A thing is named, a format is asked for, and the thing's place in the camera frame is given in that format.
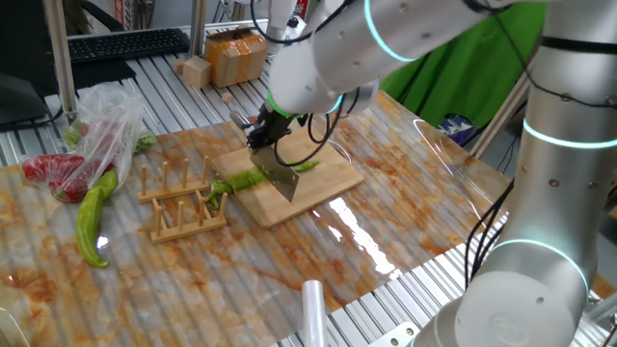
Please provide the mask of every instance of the blue object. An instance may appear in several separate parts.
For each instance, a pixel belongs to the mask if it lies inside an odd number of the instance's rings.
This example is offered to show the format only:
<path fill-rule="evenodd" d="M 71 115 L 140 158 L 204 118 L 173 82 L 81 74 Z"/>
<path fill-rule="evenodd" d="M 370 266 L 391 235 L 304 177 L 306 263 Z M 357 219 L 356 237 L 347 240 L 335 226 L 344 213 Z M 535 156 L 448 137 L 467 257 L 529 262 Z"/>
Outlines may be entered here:
<path fill-rule="evenodd" d="M 471 136 L 475 127 L 465 117 L 450 114 L 442 120 L 437 129 L 460 146 Z"/>

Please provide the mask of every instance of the knife blade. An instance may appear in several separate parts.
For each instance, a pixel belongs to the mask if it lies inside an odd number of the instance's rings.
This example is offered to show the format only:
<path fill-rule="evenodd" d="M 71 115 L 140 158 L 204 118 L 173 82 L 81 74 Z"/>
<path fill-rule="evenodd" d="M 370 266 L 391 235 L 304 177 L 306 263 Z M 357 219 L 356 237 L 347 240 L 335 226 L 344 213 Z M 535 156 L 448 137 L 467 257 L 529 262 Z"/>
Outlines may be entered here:
<path fill-rule="evenodd" d="M 264 147 L 254 151 L 251 154 L 251 161 L 263 172 L 268 181 L 272 183 L 281 195 L 289 202 L 293 201 L 300 176 L 292 168 L 279 164 L 271 147 Z"/>

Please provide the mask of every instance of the computer monitor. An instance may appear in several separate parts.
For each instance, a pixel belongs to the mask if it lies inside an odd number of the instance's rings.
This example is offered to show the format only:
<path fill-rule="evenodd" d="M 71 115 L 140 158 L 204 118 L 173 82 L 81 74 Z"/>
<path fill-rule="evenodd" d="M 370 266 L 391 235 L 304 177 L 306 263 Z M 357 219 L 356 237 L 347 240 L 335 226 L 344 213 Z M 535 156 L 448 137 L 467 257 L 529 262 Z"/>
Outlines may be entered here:
<path fill-rule="evenodd" d="M 0 1 L 0 124 L 44 116 L 56 93 L 42 0 Z"/>

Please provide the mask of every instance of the knife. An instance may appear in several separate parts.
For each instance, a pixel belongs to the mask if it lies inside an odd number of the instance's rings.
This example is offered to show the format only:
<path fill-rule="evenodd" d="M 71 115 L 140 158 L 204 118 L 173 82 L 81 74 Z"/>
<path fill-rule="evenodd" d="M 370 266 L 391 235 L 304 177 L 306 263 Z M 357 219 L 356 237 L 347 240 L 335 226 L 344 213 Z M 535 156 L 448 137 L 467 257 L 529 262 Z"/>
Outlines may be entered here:
<path fill-rule="evenodd" d="M 237 112 L 231 112 L 229 117 L 247 135 L 251 131 L 252 125 L 246 117 Z M 263 147 L 251 152 L 251 161 L 261 170 L 268 181 L 284 196 L 289 202 L 293 201 L 293 196 L 298 187 L 300 176 L 293 168 L 281 165 L 272 147 Z"/>

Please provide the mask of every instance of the plastic bag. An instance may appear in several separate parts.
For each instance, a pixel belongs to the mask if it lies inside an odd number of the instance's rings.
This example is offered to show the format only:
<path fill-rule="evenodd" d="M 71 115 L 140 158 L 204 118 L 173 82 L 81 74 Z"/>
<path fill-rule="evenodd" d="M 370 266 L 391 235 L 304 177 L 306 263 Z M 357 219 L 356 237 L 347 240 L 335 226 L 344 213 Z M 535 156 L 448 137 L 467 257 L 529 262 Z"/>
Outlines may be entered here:
<path fill-rule="evenodd" d="M 80 131 L 71 154 L 43 155 L 22 163 L 27 179 L 49 188 L 58 200 L 78 202 L 106 172 L 116 170 L 118 192 L 131 168 L 142 132 L 142 97 L 117 84 L 100 84 L 81 93 Z"/>
<path fill-rule="evenodd" d="M 90 131 L 88 114 L 114 107 L 124 102 L 127 99 L 127 95 L 135 94 L 133 91 L 117 84 L 100 84 L 80 91 L 80 93 L 82 95 L 79 100 L 80 118 L 74 121 L 62 134 L 65 146 L 69 149 L 75 149 L 81 139 Z M 160 150 L 161 148 L 154 134 L 142 126 L 134 153 L 141 154 L 153 149 Z"/>

